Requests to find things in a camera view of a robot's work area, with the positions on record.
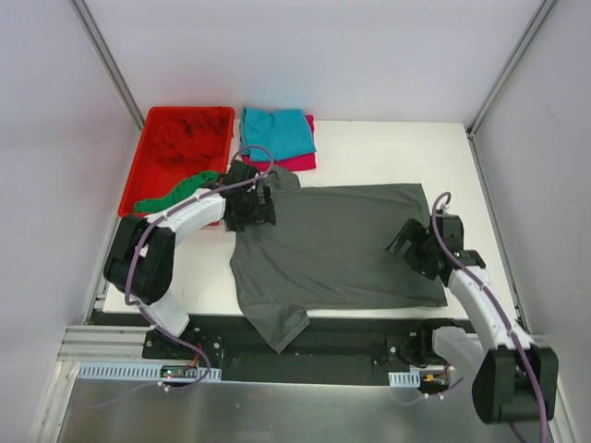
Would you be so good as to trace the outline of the grey t shirt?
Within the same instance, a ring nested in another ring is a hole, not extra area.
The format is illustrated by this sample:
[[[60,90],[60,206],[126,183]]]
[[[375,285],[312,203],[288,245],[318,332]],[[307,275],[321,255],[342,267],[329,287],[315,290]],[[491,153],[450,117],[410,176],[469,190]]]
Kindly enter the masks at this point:
[[[230,266],[244,317],[281,353],[311,310],[439,308],[440,281],[386,251],[409,219],[428,221],[420,184],[303,187],[277,168],[267,177],[275,224],[237,233]]]

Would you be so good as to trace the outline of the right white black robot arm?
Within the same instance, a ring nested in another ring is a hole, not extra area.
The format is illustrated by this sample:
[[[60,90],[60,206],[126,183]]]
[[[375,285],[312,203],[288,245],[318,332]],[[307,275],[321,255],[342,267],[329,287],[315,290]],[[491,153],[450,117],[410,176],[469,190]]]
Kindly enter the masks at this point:
[[[412,270],[439,279],[461,303],[478,337],[459,327],[440,327],[416,340],[426,364],[452,364],[471,383],[476,414],[485,424],[521,423],[554,416],[559,360],[509,318],[500,305],[485,261],[464,248],[464,226],[440,210],[428,226],[410,219],[387,252],[401,255]]]

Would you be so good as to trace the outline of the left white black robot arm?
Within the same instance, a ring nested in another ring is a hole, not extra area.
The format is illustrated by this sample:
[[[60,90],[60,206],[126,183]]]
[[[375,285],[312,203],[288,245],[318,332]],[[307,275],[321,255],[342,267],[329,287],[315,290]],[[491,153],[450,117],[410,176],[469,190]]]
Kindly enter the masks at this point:
[[[151,326],[166,334],[163,348],[176,359],[189,357],[195,337],[189,314],[173,295],[175,250],[187,237],[216,222],[239,232],[275,224],[271,189],[263,180],[271,168],[233,160],[218,180],[209,180],[171,207],[145,216],[126,215],[117,226],[103,277],[137,308]]]

